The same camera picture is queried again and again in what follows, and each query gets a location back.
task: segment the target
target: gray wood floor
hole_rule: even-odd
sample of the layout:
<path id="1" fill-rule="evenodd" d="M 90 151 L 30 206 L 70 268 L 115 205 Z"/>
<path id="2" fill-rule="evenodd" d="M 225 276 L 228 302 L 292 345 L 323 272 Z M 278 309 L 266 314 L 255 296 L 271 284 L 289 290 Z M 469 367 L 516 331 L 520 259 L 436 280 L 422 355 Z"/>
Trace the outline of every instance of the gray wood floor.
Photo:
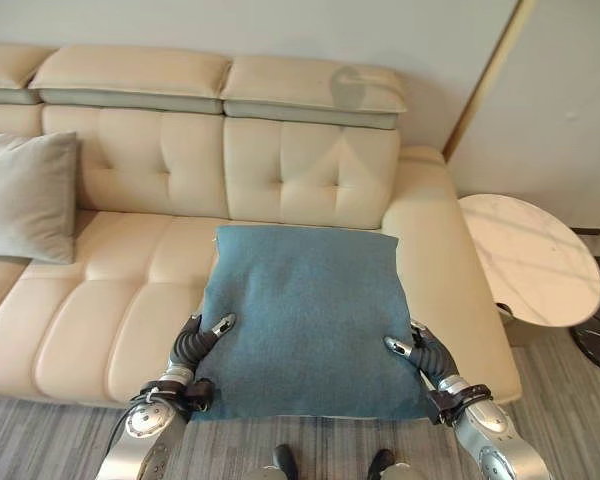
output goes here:
<path id="1" fill-rule="evenodd" d="M 600 480 L 600 369 L 555 330 L 515 349 L 524 398 L 510 406 L 518 430 L 556 479 Z M 116 411 L 0 399 L 0 480 L 92 480 Z M 240 479 L 270 462 L 277 443 L 297 453 L 301 478 L 364 479 L 380 447 L 433 479 L 474 479 L 452 432 L 426 421 L 275 418 L 189 425 L 171 480 Z"/>

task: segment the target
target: cream leather sofa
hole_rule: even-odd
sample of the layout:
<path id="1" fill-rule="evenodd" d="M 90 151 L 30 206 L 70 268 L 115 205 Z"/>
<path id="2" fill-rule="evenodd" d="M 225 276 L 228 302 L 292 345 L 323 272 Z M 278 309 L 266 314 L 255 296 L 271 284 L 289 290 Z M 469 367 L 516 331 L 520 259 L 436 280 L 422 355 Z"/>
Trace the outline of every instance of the cream leather sofa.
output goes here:
<path id="1" fill-rule="evenodd" d="M 517 398 L 445 162 L 400 149 L 404 110 L 400 82 L 381 68 L 0 45 L 0 132 L 81 141 L 75 263 L 0 258 L 0 395 L 124 403 L 161 372 L 198 307 L 214 229 L 277 222 L 398 237 L 414 318 L 467 380 Z"/>

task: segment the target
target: blue fabric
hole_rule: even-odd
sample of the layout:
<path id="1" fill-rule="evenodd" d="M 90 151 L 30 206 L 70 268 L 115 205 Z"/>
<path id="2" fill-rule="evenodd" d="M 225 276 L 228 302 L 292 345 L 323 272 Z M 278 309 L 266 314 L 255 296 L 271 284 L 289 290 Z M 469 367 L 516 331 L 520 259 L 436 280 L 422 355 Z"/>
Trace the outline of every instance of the blue fabric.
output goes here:
<path id="1" fill-rule="evenodd" d="M 225 226 L 217 242 L 202 328 L 238 318 L 198 370 L 217 390 L 197 418 L 423 416 L 419 374 L 382 340 L 410 339 L 396 238 Z"/>

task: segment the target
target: white wall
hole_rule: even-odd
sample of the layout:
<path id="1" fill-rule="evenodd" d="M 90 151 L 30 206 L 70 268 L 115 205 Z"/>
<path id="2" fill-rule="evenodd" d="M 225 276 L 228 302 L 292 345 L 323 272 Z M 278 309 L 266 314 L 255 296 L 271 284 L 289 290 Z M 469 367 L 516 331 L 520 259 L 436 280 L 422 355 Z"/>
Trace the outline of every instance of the white wall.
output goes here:
<path id="1" fill-rule="evenodd" d="M 461 195 L 600 228 L 600 0 L 538 0 L 450 169 Z"/>
<path id="2" fill-rule="evenodd" d="M 0 41 L 185 47 L 407 75 L 403 141 L 442 148 L 514 0 L 0 0 Z"/>

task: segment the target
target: marble tabletop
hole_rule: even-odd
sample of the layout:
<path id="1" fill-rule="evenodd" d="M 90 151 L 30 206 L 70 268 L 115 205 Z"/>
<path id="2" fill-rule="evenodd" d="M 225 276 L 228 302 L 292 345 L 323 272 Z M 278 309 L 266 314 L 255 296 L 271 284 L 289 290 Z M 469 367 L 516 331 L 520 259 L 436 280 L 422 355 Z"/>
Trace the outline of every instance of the marble tabletop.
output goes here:
<path id="1" fill-rule="evenodd" d="M 525 322 L 567 327 L 600 305 L 600 271 L 584 243 L 544 210 L 512 197 L 460 200 L 496 302 Z"/>

